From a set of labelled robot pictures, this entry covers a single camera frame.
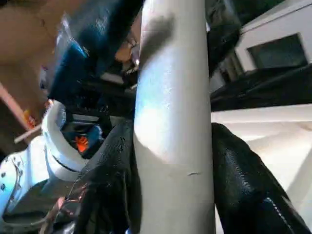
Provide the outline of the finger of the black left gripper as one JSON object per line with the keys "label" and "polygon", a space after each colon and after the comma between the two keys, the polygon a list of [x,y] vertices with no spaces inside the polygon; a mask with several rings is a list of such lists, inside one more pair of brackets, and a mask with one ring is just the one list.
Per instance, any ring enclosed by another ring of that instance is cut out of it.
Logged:
{"label": "finger of the black left gripper", "polygon": [[72,16],[64,15],[48,70],[48,97],[73,100],[83,82],[99,77],[114,61],[143,4],[87,0]]}

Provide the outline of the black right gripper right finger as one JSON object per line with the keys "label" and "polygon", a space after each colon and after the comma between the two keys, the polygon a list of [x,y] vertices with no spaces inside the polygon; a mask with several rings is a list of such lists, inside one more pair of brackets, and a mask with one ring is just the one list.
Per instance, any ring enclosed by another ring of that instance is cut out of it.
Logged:
{"label": "black right gripper right finger", "polygon": [[212,123],[214,200],[226,234],[309,234],[280,183],[226,126]]}

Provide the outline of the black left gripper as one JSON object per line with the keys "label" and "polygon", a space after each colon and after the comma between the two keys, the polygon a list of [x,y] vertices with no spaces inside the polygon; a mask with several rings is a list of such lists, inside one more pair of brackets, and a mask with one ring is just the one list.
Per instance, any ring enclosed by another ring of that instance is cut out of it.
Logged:
{"label": "black left gripper", "polygon": [[61,110],[61,133],[83,159],[91,159],[106,138],[107,118]]}

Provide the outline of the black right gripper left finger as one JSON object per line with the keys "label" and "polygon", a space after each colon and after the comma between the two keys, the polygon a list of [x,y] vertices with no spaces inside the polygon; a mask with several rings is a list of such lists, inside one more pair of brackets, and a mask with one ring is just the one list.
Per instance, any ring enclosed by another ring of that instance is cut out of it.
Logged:
{"label": "black right gripper left finger", "polygon": [[134,123],[120,121],[61,197],[46,234],[137,234],[142,201],[133,146]]}

